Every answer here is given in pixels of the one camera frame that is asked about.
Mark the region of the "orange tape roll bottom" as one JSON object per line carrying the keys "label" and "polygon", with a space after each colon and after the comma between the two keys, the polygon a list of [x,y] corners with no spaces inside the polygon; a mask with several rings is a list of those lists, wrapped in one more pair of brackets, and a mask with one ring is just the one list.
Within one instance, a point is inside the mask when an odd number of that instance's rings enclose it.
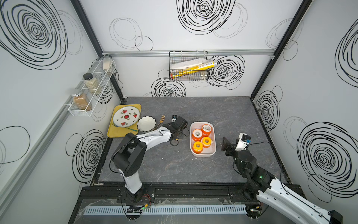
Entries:
{"label": "orange tape roll bottom", "polygon": [[197,141],[201,141],[201,139],[203,138],[203,133],[200,129],[195,129],[192,132],[192,139],[197,142]]}

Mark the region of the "orange tape roll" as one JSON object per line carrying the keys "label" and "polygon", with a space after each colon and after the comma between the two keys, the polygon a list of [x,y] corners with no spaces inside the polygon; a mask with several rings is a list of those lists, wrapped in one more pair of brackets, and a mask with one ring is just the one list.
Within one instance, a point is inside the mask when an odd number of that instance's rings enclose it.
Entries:
{"label": "orange tape roll", "polygon": [[201,128],[202,136],[203,137],[209,137],[212,132],[212,126],[209,124],[204,124]]}
{"label": "orange tape roll", "polygon": [[201,141],[201,139],[203,138],[203,133],[200,129],[195,129],[192,132],[192,139],[197,142],[197,141]]}

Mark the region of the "yellow tape spool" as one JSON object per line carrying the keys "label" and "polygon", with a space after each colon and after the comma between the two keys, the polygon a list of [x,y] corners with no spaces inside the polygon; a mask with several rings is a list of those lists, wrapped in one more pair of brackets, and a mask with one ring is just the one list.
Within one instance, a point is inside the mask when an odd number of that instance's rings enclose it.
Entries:
{"label": "yellow tape spool", "polygon": [[212,139],[210,137],[207,136],[207,137],[203,137],[201,139],[201,143],[202,143],[204,148],[209,148],[209,147],[211,147],[213,141],[212,141]]}
{"label": "yellow tape spool", "polygon": [[196,141],[194,142],[193,146],[192,146],[192,151],[195,154],[201,154],[203,151],[203,145],[200,141]]}

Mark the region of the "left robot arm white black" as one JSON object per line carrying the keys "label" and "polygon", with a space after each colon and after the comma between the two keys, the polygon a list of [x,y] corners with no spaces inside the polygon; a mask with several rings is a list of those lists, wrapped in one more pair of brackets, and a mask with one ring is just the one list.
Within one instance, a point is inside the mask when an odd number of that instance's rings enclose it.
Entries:
{"label": "left robot arm white black", "polygon": [[122,175],[126,189],[133,195],[137,195],[142,189],[139,177],[139,168],[146,151],[159,144],[182,139],[188,122],[181,116],[174,122],[169,122],[156,130],[145,134],[134,135],[128,133],[121,141],[111,156],[111,163],[117,172]]}

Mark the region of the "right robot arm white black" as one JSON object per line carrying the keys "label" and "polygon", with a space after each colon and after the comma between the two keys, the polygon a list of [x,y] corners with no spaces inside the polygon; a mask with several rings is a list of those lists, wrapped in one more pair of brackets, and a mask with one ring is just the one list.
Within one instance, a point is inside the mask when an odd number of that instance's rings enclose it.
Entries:
{"label": "right robot arm white black", "polygon": [[243,191],[280,212],[296,224],[342,224],[343,216],[311,203],[291,190],[272,173],[257,165],[257,159],[249,151],[251,137],[240,133],[235,143],[222,138],[222,151],[232,157],[234,169],[246,179]]}

